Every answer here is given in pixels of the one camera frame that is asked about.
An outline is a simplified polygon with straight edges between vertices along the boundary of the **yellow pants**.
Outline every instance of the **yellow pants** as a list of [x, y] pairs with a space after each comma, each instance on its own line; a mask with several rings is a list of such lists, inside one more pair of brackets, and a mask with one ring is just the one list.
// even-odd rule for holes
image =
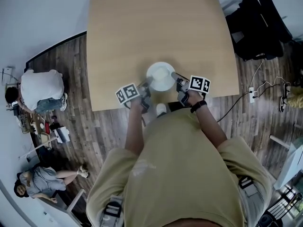
[[303, 88], [290, 87], [292, 97], [288, 98], [287, 104], [293, 108], [303, 108]]

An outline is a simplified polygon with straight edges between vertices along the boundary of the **black baseboard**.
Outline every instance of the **black baseboard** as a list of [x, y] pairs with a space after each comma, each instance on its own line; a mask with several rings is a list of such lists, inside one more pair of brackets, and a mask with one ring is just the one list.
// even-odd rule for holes
[[44, 53], [46, 53], [46, 52], [52, 50], [53, 48], [55, 48], [55, 47], [57, 47], [57, 46], [59, 46], [59, 45], [61, 45], [61, 44], [64, 44], [64, 43], [66, 43], [66, 42], [69, 42], [69, 41], [71, 41], [71, 40], [73, 40], [73, 39], [75, 39], [75, 38], [78, 38], [78, 37], [82, 36], [82, 35], [86, 35], [86, 33], [87, 33], [87, 32], [84, 31], [84, 32], [82, 32], [82, 33], [80, 33], [80, 34], [74, 35], [73, 37], [70, 37], [70, 38], [68, 38], [68, 39], [66, 39], [66, 40], [63, 40], [63, 41], [61, 41], [61, 42], [59, 42], [59, 43], [53, 45], [52, 47], [46, 49], [45, 51], [42, 51], [41, 53], [39, 53], [38, 55], [36, 55], [35, 57], [33, 57], [32, 59], [30, 59], [29, 61], [27, 61], [27, 62], [25, 63], [24, 72], [27, 71], [29, 63], [30, 63], [31, 61], [33, 61], [34, 59], [38, 58], [40, 55], [42, 55], [42, 54], [44, 54]]

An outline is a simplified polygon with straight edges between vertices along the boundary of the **woman in gray outfit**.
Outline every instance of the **woman in gray outfit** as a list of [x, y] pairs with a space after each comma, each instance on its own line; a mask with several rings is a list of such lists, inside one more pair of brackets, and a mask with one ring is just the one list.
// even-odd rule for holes
[[62, 170], [59, 172], [51, 167], [38, 166], [34, 170], [31, 169], [20, 174], [19, 179], [15, 182], [14, 192], [20, 198], [28, 196], [45, 198], [56, 203], [57, 199], [51, 198], [54, 191], [64, 191], [77, 175], [89, 177], [87, 169], [83, 166], [80, 166], [77, 171]]

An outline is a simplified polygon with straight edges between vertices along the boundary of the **power strip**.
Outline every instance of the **power strip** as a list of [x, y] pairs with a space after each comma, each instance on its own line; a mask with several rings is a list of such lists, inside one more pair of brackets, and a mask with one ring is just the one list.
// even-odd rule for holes
[[252, 103], [255, 102], [255, 99], [253, 98], [253, 97], [255, 96], [254, 88], [253, 88], [253, 87], [250, 87], [250, 88], [249, 88], [249, 92], [251, 92], [251, 93], [250, 93], [250, 103], [252, 104]]

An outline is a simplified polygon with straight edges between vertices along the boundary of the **white desk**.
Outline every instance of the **white desk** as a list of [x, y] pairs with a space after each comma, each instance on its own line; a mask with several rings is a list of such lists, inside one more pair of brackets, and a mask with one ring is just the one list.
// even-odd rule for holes
[[275, 189], [280, 189], [303, 169], [303, 137], [296, 139], [290, 145], [273, 135], [270, 138], [289, 149], [282, 171], [274, 184]]

